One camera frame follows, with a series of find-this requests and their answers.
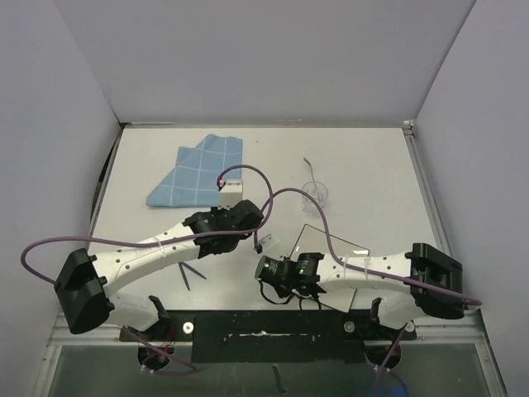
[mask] gray wall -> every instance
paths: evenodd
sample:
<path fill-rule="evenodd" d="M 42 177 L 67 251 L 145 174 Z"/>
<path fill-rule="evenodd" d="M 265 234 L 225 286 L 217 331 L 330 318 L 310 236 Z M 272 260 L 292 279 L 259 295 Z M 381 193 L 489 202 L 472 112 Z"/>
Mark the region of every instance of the gray wall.
<path fill-rule="evenodd" d="M 31 394 L 58 304 L 19 255 L 38 238 L 87 233 L 119 126 L 51 0 L 2 2 L 0 53 L 0 387 L 20 397 Z M 30 259 L 55 277 L 76 246 Z"/>
<path fill-rule="evenodd" d="M 417 119 L 469 291 L 511 396 L 529 393 L 529 2 L 479 0 Z"/>
<path fill-rule="evenodd" d="M 55 0 L 123 122 L 400 123 L 474 0 Z"/>

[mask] white table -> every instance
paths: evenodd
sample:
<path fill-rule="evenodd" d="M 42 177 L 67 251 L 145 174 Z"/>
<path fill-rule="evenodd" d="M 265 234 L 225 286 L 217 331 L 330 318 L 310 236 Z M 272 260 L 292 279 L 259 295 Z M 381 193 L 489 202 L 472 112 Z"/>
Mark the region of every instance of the white table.
<path fill-rule="evenodd" d="M 399 128 L 175 128 L 127 127 L 117 149 L 102 199 L 95 237 L 139 241 L 183 221 L 203 208 L 148 208 L 145 198 L 174 167 L 180 146 L 195 147 L 207 134 L 244 140 L 243 162 L 260 168 L 274 190 L 301 188 L 310 180 L 303 157 L 329 189 L 325 208 L 331 233 L 364 246 L 371 255 L 410 250 L 414 242 L 435 246 L 417 177 Z M 244 197 L 259 207 L 268 193 L 260 177 L 243 170 Z M 302 211 L 301 197 L 278 196 L 261 236 L 273 233 L 291 247 L 304 223 L 321 220 Z M 108 251 L 92 244 L 90 251 Z M 292 302 L 272 306 L 254 280 L 259 257 L 250 241 L 232 253 L 208 256 L 191 265 L 207 277 L 187 272 L 187 291 L 178 266 L 128 285 L 124 291 L 156 295 L 167 309 L 298 309 Z M 371 305 L 375 291 L 359 291 L 353 309 Z"/>

